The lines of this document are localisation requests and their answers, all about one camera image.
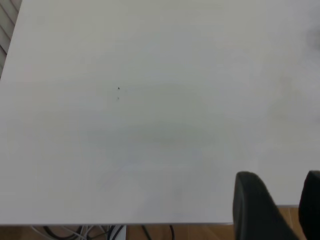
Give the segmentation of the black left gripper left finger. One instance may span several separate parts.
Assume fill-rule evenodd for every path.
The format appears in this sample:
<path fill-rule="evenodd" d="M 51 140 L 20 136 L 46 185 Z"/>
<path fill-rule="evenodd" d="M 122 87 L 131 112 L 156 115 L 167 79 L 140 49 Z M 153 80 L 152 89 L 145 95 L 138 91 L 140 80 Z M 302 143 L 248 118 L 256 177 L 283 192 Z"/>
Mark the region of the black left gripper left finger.
<path fill-rule="evenodd" d="M 255 173 L 236 174 L 232 215 L 236 240 L 298 239 Z"/>

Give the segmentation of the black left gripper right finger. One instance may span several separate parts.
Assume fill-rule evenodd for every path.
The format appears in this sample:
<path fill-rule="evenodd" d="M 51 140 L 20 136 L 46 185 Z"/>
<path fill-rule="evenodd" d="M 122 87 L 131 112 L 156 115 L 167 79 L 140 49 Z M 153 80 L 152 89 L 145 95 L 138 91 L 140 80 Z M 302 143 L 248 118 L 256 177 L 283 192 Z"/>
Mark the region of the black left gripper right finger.
<path fill-rule="evenodd" d="M 320 239 L 320 171 L 310 170 L 300 197 L 298 218 L 307 240 Z"/>

